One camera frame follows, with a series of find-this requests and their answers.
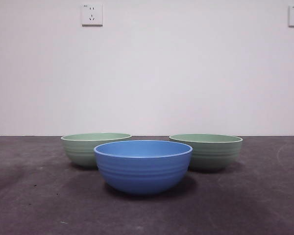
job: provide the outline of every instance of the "white wall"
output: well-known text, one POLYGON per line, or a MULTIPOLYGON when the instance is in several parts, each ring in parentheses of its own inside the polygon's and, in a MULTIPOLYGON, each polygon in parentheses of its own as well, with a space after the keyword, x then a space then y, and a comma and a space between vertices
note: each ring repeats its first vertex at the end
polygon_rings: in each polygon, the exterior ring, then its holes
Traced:
POLYGON ((294 0, 0 0, 0 135, 294 135, 294 0))

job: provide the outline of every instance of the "gray floor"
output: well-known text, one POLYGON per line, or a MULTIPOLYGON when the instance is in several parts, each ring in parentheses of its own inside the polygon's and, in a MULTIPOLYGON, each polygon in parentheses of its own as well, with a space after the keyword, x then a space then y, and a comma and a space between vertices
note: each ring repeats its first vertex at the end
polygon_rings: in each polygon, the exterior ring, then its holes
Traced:
MULTIPOLYGON (((162 139, 167 137, 136 137, 162 139)), ((245 137, 238 161, 135 197, 70 163, 59 137, 0 137, 0 235, 294 235, 294 137, 245 137)))

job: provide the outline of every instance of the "blue bowl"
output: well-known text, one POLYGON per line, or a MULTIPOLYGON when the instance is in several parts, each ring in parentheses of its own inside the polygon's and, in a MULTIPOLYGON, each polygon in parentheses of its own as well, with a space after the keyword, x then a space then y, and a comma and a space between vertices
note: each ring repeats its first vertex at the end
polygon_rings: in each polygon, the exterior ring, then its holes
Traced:
POLYGON ((105 181, 115 189, 140 195, 176 185, 187 171, 192 150, 172 141, 118 141, 94 148, 105 181))

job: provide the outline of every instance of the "bowl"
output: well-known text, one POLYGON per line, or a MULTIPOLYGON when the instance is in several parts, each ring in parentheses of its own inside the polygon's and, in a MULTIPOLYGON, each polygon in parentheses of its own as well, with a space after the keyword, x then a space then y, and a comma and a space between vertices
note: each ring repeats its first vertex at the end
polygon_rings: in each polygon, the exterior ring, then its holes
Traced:
POLYGON ((83 167, 96 167, 94 147, 112 141, 127 140, 129 134, 122 133, 90 133, 61 137, 64 150, 68 158, 83 167))
POLYGON ((183 134, 169 138, 193 147, 190 169, 205 171, 218 171, 234 162, 243 141, 236 136, 210 134, 183 134))
POLYGON ((175 186, 186 173, 192 147, 170 141, 120 141, 94 148, 98 169, 113 188, 137 195, 175 186))

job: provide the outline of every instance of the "green bowl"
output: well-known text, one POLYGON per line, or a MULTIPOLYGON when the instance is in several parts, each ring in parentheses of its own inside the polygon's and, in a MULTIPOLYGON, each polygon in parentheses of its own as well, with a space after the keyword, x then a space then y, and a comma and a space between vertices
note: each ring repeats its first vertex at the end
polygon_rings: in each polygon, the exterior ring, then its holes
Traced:
POLYGON ((183 134, 169 138, 193 147, 190 169, 204 171, 217 171, 234 162, 243 141, 236 136, 210 134, 183 134))
POLYGON ((94 148, 97 145, 125 141, 131 138, 129 134, 122 133, 90 133, 61 137, 64 150, 68 158, 83 167, 96 167, 94 148))

